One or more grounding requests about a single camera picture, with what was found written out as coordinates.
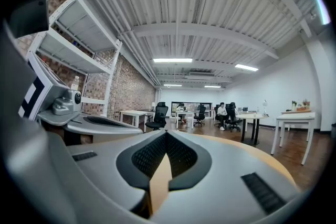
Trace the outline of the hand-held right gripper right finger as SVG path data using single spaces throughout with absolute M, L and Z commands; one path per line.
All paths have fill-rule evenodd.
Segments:
M 206 149 L 212 165 L 194 187 L 169 192 L 151 217 L 154 223 L 254 223 L 268 214 L 245 184 L 243 177 L 259 176 L 288 203 L 299 195 L 291 177 L 273 168 L 259 156 L 222 138 L 187 134 L 178 135 Z

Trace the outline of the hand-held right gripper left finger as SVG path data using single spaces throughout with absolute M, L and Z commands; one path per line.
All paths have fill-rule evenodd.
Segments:
M 165 138 L 157 131 L 118 140 L 68 146 L 85 176 L 122 208 L 150 218 L 159 206 L 150 182 L 167 166 Z

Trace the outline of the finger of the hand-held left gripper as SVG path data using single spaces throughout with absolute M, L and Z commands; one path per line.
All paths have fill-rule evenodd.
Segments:
M 131 126 L 105 126 L 75 118 L 65 125 L 65 143 L 80 145 L 120 140 L 142 134 L 143 131 Z
M 98 116 L 84 116 L 83 119 L 86 122 L 97 124 L 97 125 L 105 125 L 105 126 L 131 126 L 130 124 L 123 123 L 120 121 L 111 120 L 104 117 Z

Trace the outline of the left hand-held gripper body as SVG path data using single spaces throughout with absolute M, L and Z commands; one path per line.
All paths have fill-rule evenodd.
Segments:
M 64 128 L 82 112 L 81 93 L 70 89 L 35 53 L 27 54 L 27 63 L 36 78 L 19 107 L 19 116 Z

